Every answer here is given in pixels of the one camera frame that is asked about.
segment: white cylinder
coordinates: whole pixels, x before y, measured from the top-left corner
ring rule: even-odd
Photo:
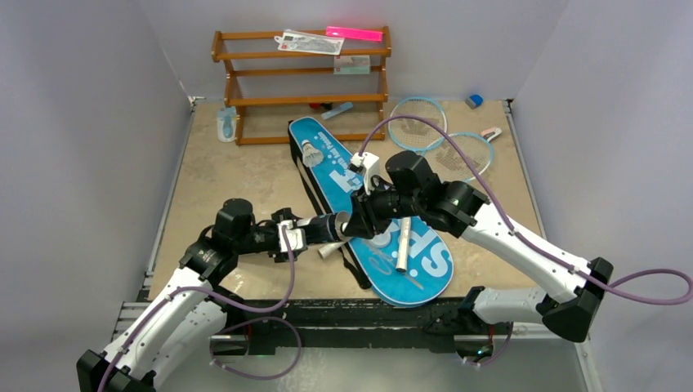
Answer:
[[[347,241],[343,241],[340,243],[328,243],[324,247],[321,247],[320,249],[318,249],[318,253],[320,254],[320,257],[322,257],[323,259],[326,259],[329,257],[329,255],[333,254],[334,251],[338,250],[345,243],[347,243]]]
[[[409,231],[411,230],[411,218],[402,218],[400,222],[400,248],[397,250],[397,272],[407,272],[407,259],[409,259]]]

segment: purple cable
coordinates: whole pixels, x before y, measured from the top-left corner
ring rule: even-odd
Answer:
[[[283,227],[283,226],[282,226],[282,228],[281,228],[281,234],[282,234],[282,238],[284,239],[284,241],[285,241],[286,243],[288,243],[288,236],[286,235],[286,227]],[[239,309],[241,309],[241,310],[245,310],[245,311],[247,311],[247,312],[252,312],[252,313],[270,313],[270,312],[274,312],[275,310],[277,310],[277,309],[281,308],[282,306],[284,306],[284,304],[286,304],[286,302],[288,301],[288,298],[291,296],[291,291],[293,290],[293,282],[294,282],[294,280],[295,280],[295,278],[296,278],[296,267],[295,267],[295,265],[294,265],[294,261],[295,261],[295,259],[294,259],[294,256],[293,256],[293,252],[291,252],[291,249],[289,248],[289,249],[288,249],[288,265],[289,265],[289,269],[291,270],[291,278],[290,278],[290,280],[288,281],[288,290],[286,291],[286,294],[284,295],[284,297],[283,297],[281,300],[279,300],[279,302],[278,302],[277,304],[275,304],[275,305],[273,305],[273,306],[270,306],[270,307],[268,307],[268,308],[255,308],[255,307],[252,307],[252,306],[247,306],[247,305],[241,304],[241,303],[239,303],[239,302],[236,302],[236,301],[234,301],[234,300],[231,300],[230,298],[226,298],[225,296],[223,296],[223,295],[221,295],[221,294],[215,293],[215,292],[212,291],[212,290],[208,290],[207,288],[202,288],[202,287],[179,287],[178,289],[172,291],[172,292],[171,292],[170,294],[168,294],[168,295],[169,295],[169,297],[170,297],[171,300],[172,300],[173,297],[177,296],[178,294],[180,294],[180,293],[182,293],[182,292],[202,292],[203,294],[207,294],[208,296],[211,296],[211,297],[213,297],[213,298],[216,298],[216,299],[218,299],[219,301],[225,302],[225,303],[228,304],[228,305],[235,306],[236,308],[239,308]],[[128,336],[127,339],[125,340],[125,342],[123,343],[122,349],[121,349],[118,353],[116,353],[116,355],[113,357],[113,360],[110,361],[109,366],[106,368],[106,371],[104,372],[104,376],[101,378],[101,382],[99,382],[99,388],[96,390],[96,392],[104,392],[104,391],[105,391],[105,386],[106,386],[106,382],[108,381],[108,377],[109,377],[110,373],[113,371],[113,369],[115,368],[115,365],[116,365],[116,364],[118,363],[118,361],[123,357],[123,353],[124,353],[125,351],[127,351],[127,349],[130,347],[130,345],[133,343],[133,341],[135,341],[135,338],[140,334],[140,332],[142,332],[142,329],[145,327],[145,325],[146,325],[146,324],[147,324],[147,323],[148,323],[148,322],[149,322],[149,321],[150,321],[150,320],[151,320],[151,319],[163,308],[163,306],[166,305],[168,302],[169,302],[168,300],[160,301],[158,304],[156,304],[156,305],[154,306],[154,308],[152,308],[152,310],[151,310],[148,314],[146,314],[146,315],[142,318],[142,320],[135,326],[135,328],[132,329],[132,333],[130,333],[130,336]],[[233,327],[227,328],[227,329],[225,329],[224,331],[228,332],[228,331],[230,331],[231,329],[236,329],[237,327],[243,327],[243,326],[248,325],[248,324],[250,324],[250,323],[255,323],[255,322],[257,322],[257,321],[262,321],[262,320],[264,320],[264,319],[268,319],[268,320],[271,319],[271,320],[275,320],[275,321],[280,321],[281,323],[284,323],[284,324],[288,325],[288,327],[291,328],[293,334],[296,336],[298,352],[296,353],[296,358],[293,360],[293,362],[291,363],[291,365],[289,365],[289,367],[287,367],[287,369],[284,370],[283,372],[281,372],[281,373],[279,373],[279,374],[275,374],[274,376],[255,376],[255,375],[253,375],[253,374],[249,374],[249,373],[246,373],[246,372],[241,372],[240,370],[235,370],[235,369],[232,369],[232,368],[226,367],[226,366],[224,367],[224,369],[226,369],[226,370],[228,370],[228,371],[230,371],[230,372],[236,373],[236,374],[238,374],[238,375],[240,375],[240,376],[245,376],[245,377],[247,377],[247,378],[252,378],[252,379],[254,379],[254,380],[272,380],[272,379],[275,379],[275,378],[282,377],[282,376],[284,376],[285,374],[287,374],[288,372],[291,372],[291,370],[293,369],[293,367],[296,366],[296,364],[298,363],[298,359],[301,357],[301,352],[302,352],[301,337],[298,335],[297,329],[296,329],[293,325],[291,325],[291,323],[289,323],[289,322],[286,321],[286,320],[283,320],[283,319],[277,318],[277,317],[254,318],[254,319],[252,319],[252,320],[248,320],[248,321],[246,321],[246,322],[243,322],[243,323],[234,325]],[[217,364],[217,366],[221,366],[221,365],[219,365],[219,364],[220,364],[219,361],[218,361],[217,359],[215,359],[215,358],[213,357],[213,355],[212,355],[212,361],[213,361],[215,364]]]
[[[491,358],[486,359],[484,362],[481,363],[476,363],[473,366],[478,366],[478,367],[483,367],[492,364],[495,362],[496,359],[505,351],[507,348],[507,345],[510,344],[510,336],[512,336],[512,329],[515,327],[515,323],[510,323],[510,325],[507,327],[507,336],[505,336],[505,340],[503,341],[503,345],[500,346],[499,350],[496,351],[491,355]]]
[[[289,372],[291,372],[293,370],[293,368],[296,366],[296,364],[298,363],[298,360],[301,358],[301,352],[302,352],[303,348],[301,347],[301,337],[298,335],[298,330],[296,329],[296,327],[291,325],[290,322],[284,320],[283,318],[273,317],[273,316],[254,318],[252,320],[238,323],[232,327],[228,327],[228,328],[220,331],[219,333],[222,334],[222,333],[231,332],[235,329],[245,327],[248,324],[252,324],[252,323],[256,323],[258,321],[264,321],[264,320],[278,321],[280,323],[285,324],[289,329],[291,329],[291,332],[293,332],[293,335],[296,337],[296,341],[298,342],[298,346],[297,346],[298,352],[296,353],[296,356],[293,358],[293,362],[291,362],[291,364],[286,369],[284,369],[282,372],[279,372],[277,374],[273,374],[272,376],[256,376],[254,374],[242,372],[242,371],[234,369],[232,367],[228,367],[224,363],[221,363],[221,361],[219,359],[217,359],[217,357],[214,356],[214,349],[212,348],[212,345],[210,345],[209,346],[209,356],[212,357],[212,362],[215,365],[217,365],[218,367],[220,367],[220,368],[222,368],[228,372],[232,372],[234,374],[238,374],[239,376],[243,376],[243,377],[247,377],[247,378],[251,378],[253,380],[259,380],[259,381],[274,380],[275,378],[280,378],[282,376],[286,376]]]
[[[562,266],[562,267],[564,267],[570,271],[575,269],[575,267],[573,265],[571,265],[570,263],[567,263],[567,262],[561,260],[560,258],[544,251],[542,248],[534,245],[529,239],[527,239],[524,235],[522,235],[522,233],[515,231],[515,226],[512,224],[512,222],[510,221],[510,218],[507,216],[507,214],[503,210],[503,207],[501,207],[495,194],[491,191],[491,188],[489,187],[489,185],[486,184],[486,181],[484,181],[484,179],[481,178],[481,175],[474,168],[474,165],[469,160],[469,158],[467,158],[467,155],[464,154],[462,149],[459,148],[459,146],[454,142],[454,140],[452,140],[452,138],[447,133],[445,133],[445,131],[440,129],[433,122],[428,121],[425,118],[421,118],[419,116],[412,116],[412,115],[408,115],[408,114],[402,114],[399,116],[386,118],[385,120],[382,120],[378,125],[376,125],[375,128],[368,134],[368,136],[366,136],[366,139],[364,140],[364,143],[361,145],[361,148],[359,149],[358,154],[363,155],[364,150],[366,148],[366,145],[371,140],[371,138],[373,137],[375,132],[377,132],[378,129],[380,129],[380,127],[382,127],[383,125],[387,124],[388,122],[395,120],[395,119],[398,119],[398,118],[410,118],[413,120],[418,120],[422,123],[425,123],[429,127],[432,127],[436,131],[438,131],[438,133],[440,133],[453,146],[455,151],[457,151],[457,154],[459,154],[460,158],[462,158],[464,163],[467,164],[467,166],[469,167],[469,170],[472,171],[472,174],[474,174],[474,177],[476,178],[476,180],[479,181],[479,184],[481,184],[481,186],[484,188],[484,190],[486,191],[486,194],[489,195],[489,198],[493,202],[496,210],[498,210],[499,215],[501,216],[501,219],[503,219],[503,222],[505,222],[505,225],[508,227],[510,232],[514,233],[514,235],[516,235],[517,238],[520,239],[520,241],[522,241],[522,243],[524,243],[527,247],[529,247],[533,251],[537,252],[541,256],[548,258],[549,260],[557,263],[558,265],[560,265],[560,266]],[[594,278],[593,276],[591,276],[589,274],[585,274],[583,271],[577,271],[576,274],[578,276],[580,276],[581,278],[586,279],[590,283],[598,286],[599,288],[601,288],[605,292],[610,292],[611,294],[615,294],[616,296],[620,296],[622,298],[625,298],[625,299],[631,300],[631,301],[641,302],[643,304],[680,305],[680,304],[686,303],[686,302],[690,301],[691,299],[693,299],[693,280],[691,280],[691,277],[688,276],[687,274],[683,273],[682,271],[675,270],[675,269],[666,269],[666,268],[646,269],[644,271],[636,272],[635,274],[630,274],[630,275],[624,276],[623,278],[613,282],[611,285],[606,285],[606,284],[602,283],[601,281],[599,281],[598,279]],[[646,298],[644,296],[636,296],[636,295],[630,294],[628,292],[622,292],[620,290],[615,289],[619,285],[626,283],[626,282],[629,282],[635,278],[640,278],[641,276],[652,275],[652,274],[676,275],[676,276],[682,278],[684,281],[686,281],[686,283],[688,284],[688,292],[684,296],[680,296],[678,298],[673,298],[673,299],[669,299],[669,300],[660,300],[660,299],[656,299],[656,298]]]

